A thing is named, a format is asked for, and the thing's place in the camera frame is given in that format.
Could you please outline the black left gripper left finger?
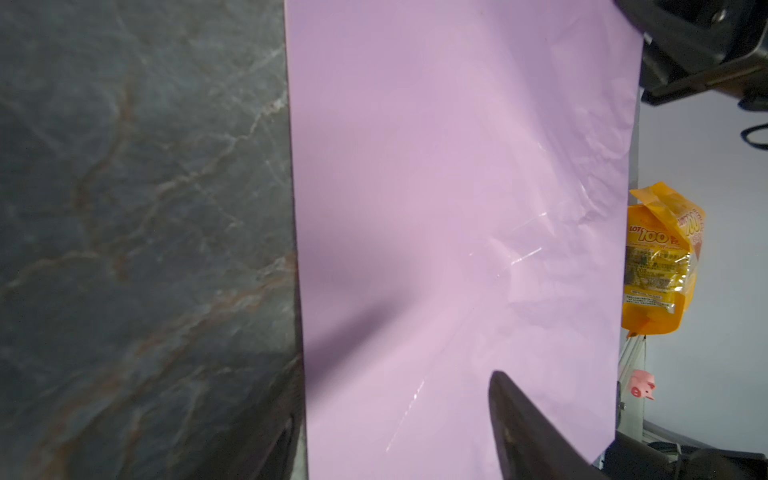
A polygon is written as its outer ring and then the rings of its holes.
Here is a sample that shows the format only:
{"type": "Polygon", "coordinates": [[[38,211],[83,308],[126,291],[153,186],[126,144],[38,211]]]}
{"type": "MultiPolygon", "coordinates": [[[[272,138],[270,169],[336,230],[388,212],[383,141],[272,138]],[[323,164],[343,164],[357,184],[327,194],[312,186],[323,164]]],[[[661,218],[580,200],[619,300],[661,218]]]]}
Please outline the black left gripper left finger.
{"type": "Polygon", "coordinates": [[[252,389],[244,410],[203,463],[205,479],[288,479],[305,419],[303,356],[252,389]]]}

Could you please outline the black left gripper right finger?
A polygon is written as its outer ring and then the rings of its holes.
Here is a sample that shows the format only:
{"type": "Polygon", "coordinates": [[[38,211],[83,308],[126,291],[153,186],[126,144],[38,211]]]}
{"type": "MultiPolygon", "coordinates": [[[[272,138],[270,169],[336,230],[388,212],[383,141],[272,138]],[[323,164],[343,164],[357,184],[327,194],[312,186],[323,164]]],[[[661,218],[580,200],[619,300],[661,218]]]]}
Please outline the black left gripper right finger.
{"type": "Polygon", "coordinates": [[[505,480],[605,477],[576,452],[506,373],[492,373],[488,400],[497,456],[505,480]]]}

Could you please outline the pink purple wrapping paper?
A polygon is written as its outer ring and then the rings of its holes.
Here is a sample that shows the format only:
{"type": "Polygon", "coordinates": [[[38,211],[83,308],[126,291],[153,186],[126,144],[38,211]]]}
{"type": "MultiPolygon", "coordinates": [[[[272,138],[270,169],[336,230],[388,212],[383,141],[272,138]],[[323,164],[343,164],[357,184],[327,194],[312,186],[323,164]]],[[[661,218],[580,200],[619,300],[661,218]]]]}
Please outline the pink purple wrapping paper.
{"type": "Polygon", "coordinates": [[[498,479],[506,373],[615,432],[641,35],[611,1],[289,1],[313,479],[498,479]]]}

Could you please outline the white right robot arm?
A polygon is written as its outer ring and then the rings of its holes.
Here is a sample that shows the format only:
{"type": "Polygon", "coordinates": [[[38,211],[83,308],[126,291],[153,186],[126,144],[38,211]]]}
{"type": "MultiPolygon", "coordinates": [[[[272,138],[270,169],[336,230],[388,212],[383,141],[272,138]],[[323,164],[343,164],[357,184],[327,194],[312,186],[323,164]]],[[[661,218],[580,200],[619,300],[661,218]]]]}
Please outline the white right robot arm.
{"type": "Polygon", "coordinates": [[[641,101],[660,106],[707,91],[767,111],[767,3],[758,0],[615,3],[644,35],[641,101]]]}

